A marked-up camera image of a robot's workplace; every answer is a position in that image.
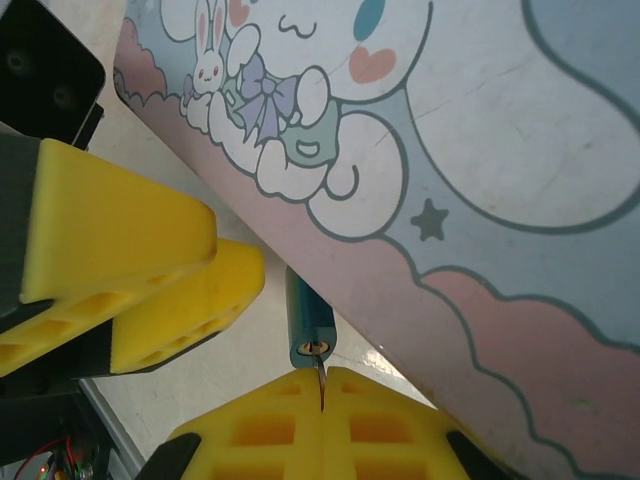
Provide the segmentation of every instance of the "blue eye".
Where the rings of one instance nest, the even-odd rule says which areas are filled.
[[[385,0],[363,0],[353,22],[353,36],[359,42],[369,38],[374,32],[384,12]]]

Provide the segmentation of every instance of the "red wire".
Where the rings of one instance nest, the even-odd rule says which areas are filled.
[[[69,463],[71,463],[71,477],[76,478],[76,459],[73,458],[71,450],[71,437],[67,437],[67,455],[69,455]]]
[[[25,469],[25,467],[27,465],[29,465],[29,462],[31,462],[31,460],[33,460],[35,457],[37,457],[38,455],[40,455],[41,453],[46,452],[50,447],[54,446],[56,443],[60,443],[64,440],[63,438],[59,438],[57,440],[54,440],[53,442],[49,442],[46,445],[40,447],[38,450],[36,450],[29,458],[27,458],[24,463],[22,465],[20,465],[20,468],[18,469],[18,471],[16,472],[15,476],[13,477],[13,480],[18,480],[18,477],[20,476],[20,474],[22,473],[22,471]]]

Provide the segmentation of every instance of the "white floor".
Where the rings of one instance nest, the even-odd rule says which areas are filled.
[[[110,79],[126,0],[46,3],[98,56]],[[181,423],[291,370],[284,264],[119,102],[110,82],[100,104],[105,118],[92,140],[92,153],[204,200],[218,214],[221,236],[260,245],[267,258],[264,292],[228,331],[154,373],[97,381],[141,453],[148,457]],[[338,318],[337,327],[338,346],[329,365],[349,367],[426,402],[344,320]]]

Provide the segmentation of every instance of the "dark star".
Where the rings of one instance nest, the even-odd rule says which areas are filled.
[[[423,242],[429,237],[444,240],[442,222],[447,218],[447,215],[449,215],[449,210],[438,210],[433,206],[433,201],[427,198],[424,201],[422,213],[411,217],[411,225],[415,225],[420,229],[420,240]]]

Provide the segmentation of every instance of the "pink heart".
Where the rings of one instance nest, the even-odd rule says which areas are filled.
[[[231,2],[229,2],[229,19],[231,20],[231,25],[239,27],[247,21],[248,16],[249,6],[243,5],[242,0],[231,0]]]
[[[396,66],[396,52],[390,48],[369,55],[365,47],[356,48],[349,59],[349,72],[356,83],[371,83],[386,77]]]

